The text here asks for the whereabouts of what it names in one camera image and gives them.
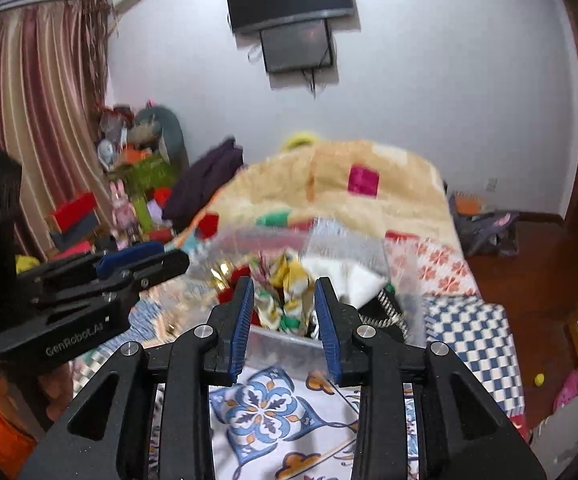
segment red box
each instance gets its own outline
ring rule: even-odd
[[[98,207],[96,197],[90,191],[81,194],[75,200],[61,205],[54,212],[49,213],[46,222],[51,231],[63,233],[73,224],[77,224],[87,214]]]

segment striped curtain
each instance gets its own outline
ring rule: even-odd
[[[83,26],[81,0],[0,13],[0,147],[22,164],[16,239],[26,254],[44,256],[52,245],[45,216],[80,192],[95,194],[100,220],[110,223]]]
[[[92,109],[96,119],[104,110],[108,67],[106,62],[108,41],[108,21],[111,13],[109,0],[82,0],[83,9],[83,46],[85,49],[86,70],[91,85]],[[93,128],[95,140],[99,140],[99,128]]]

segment dark purple jacket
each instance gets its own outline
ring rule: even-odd
[[[236,139],[227,137],[180,176],[171,189],[162,218],[172,220],[178,230],[187,228],[243,164],[242,147],[236,145]]]

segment bed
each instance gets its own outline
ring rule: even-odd
[[[413,243],[415,250],[408,253],[408,258],[413,260],[409,264],[415,269],[422,295],[428,339],[443,340],[451,346],[518,429],[525,431],[522,383],[504,308],[488,304],[480,297],[460,250],[442,179],[427,160],[399,148],[367,141],[318,144],[241,171],[197,219],[205,212],[217,213],[221,228],[228,224],[253,225],[265,218],[313,226],[313,219],[320,219],[317,222],[320,229],[349,229],[368,235],[382,244],[390,275],[402,268],[400,245]],[[189,249],[189,243],[185,232],[172,245]],[[191,249],[193,255],[206,250],[206,245]],[[141,301],[132,311],[129,332],[77,360],[76,391],[123,342],[138,340],[152,346],[167,340],[166,334],[156,329],[159,322],[162,324],[158,295],[151,294],[149,299]],[[233,387],[235,390],[219,393],[214,390],[210,395],[217,478],[350,478],[358,390],[337,388],[317,374],[317,370],[313,370],[313,376],[299,381],[278,367],[245,371],[241,383]],[[222,403],[234,396],[238,388],[250,388],[252,383],[260,383],[260,378],[268,382],[270,374],[273,381],[282,383],[292,396],[301,399],[298,405],[310,415],[300,416],[322,423],[309,431],[305,431],[304,425],[290,425],[286,432],[267,434],[265,444],[252,436],[252,444],[242,446],[234,436],[242,434],[245,421],[235,416],[227,420]],[[418,477],[415,409],[410,386],[403,387],[409,473],[415,479]],[[156,408],[162,400],[162,391],[158,398]],[[156,417],[152,441],[153,471],[157,467],[157,420]],[[264,468],[260,467],[262,462],[256,462],[262,456]]]

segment blanket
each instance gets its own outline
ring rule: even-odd
[[[213,198],[220,225],[253,224],[272,212],[289,223],[335,218],[377,238],[388,231],[460,244],[439,172],[415,153],[367,140],[322,142],[240,171]]]

